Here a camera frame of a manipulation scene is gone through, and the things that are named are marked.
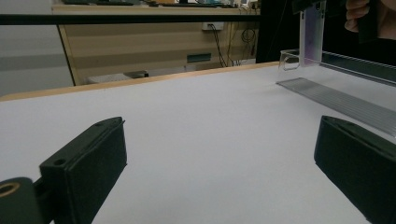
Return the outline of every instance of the desk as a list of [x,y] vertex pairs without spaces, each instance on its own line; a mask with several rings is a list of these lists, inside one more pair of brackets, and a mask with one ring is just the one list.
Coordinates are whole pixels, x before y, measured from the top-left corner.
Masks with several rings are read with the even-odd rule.
[[93,223],[368,223],[313,159],[322,115],[364,125],[276,85],[276,66],[243,68],[8,98],[0,176],[36,180],[49,155],[122,116],[128,165]]
[[[238,8],[103,7],[53,5],[55,15],[257,15],[259,11]],[[255,22],[225,22],[219,31],[219,47],[224,59],[254,59],[251,48],[241,39]],[[195,65],[197,70],[220,67],[212,31],[203,31],[201,22],[162,24],[59,25],[65,52],[76,85],[86,77],[140,70]],[[211,54],[201,62],[188,62],[188,55]]]

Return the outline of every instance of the wooden table edge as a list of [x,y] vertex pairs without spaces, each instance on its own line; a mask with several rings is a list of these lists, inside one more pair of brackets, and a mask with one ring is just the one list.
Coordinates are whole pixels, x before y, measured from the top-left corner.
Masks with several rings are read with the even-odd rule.
[[84,85],[84,86],[65,87],[65,88],[50,89],[50,90],[43,90],[43,91],[28,91],[28,92],[11,93],[11,94],[4,95],[4,96],[0,97],[0,102],[28,99],[28,98],[35,98],[35,97],[42,97],[42,96],[50,96],[50,95],[58,95],[58,94],[65,94],[65,93],[79,92],[79,91],[92,91],[92,90],[100,90],[100,89],[107,89],[107,88],[116,88],[116,87],[121,87],[121,86],[129,86],[129,85],[169,80],[169,79],[175,79],[175,78],[181,78],[181,77],[197,77],[197,76],[203,76],[203,75],[211,75],[211,74],[232,72],[232,71],[242,71],[242,70],[256,69],[256,68],[263,68],[263,67],[277,66],[277,65],[279,65],[279,62],[255,63],[255,64],[248,64],[248,65],[242,65],[242,66],[237,66],[237,67],[215,68],[215,69],[193,71],[193,72],[186,72],[186,73],[177,73],[177,74],[172,74],[172,75],[164,75],[164,76],[157,76],[157,77],[143,77],[143,78],[136,78],[136,79],[131,79],[131,80],[98,83],[98,84],[91,84],[91,85]]

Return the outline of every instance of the white table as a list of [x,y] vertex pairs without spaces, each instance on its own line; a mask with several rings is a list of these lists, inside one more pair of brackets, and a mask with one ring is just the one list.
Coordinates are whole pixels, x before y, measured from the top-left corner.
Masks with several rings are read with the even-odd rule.
[[37,180],[44,159],[122,116],[128,165],[93,223],[368,223],[314,161],[322,115],[357,121],[277,86],[276,70],[2,102],[0,178]]

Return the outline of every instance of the screw hole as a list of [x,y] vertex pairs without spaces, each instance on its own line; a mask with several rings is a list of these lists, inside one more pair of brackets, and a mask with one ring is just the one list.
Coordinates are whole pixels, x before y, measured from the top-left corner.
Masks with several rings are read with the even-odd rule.
[[19,183],[6,183],[0,186],[0,198],[15,192],[19,187]]
[[60,159],[60,160],[55,161],[53,164],[54,165],[63,165],[65,162],[66,162],[66,160]]

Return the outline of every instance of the black bar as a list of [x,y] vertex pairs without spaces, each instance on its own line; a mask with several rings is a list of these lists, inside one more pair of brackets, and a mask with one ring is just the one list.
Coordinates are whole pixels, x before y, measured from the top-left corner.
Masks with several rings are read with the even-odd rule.
[[0,25],[72,25],[170,23],[202,21],[260,21],[260,15],[0,15]]
[[[62,35],[61,35],[61,30],[59,29],[59,26],[56,26],[56,29],[58,30],[58,35],[59,35],[59,36],[62,36]],[[66,47],[64,46],[64,41],[62,40],[62,38],[61,38],[61,43],[62,43],[62,49],[64,50],[64,57],[65,57],[66,62],[67,62],[67,68],[68,68],[69,73],[70,73],[70,75],[71,75],[71,77],[72,77],[73,86],[76,86],[75,77],[72,75],[72,74],[73,74],[73,72],[72,72],[72,66],[70,66],[69,57],[66,56],[66,55],[67,55]]]
[[290,0],[262,0],[256,63],[279,61],[282,49],[299,48],[300,17]]
[[322,117],[315,162],[373,224],[396,223],[395,157],[390,141],[355,123]]
[[56,224],[92,223],[127,165],[123,122],[115,117],[93,124],[40,164]]

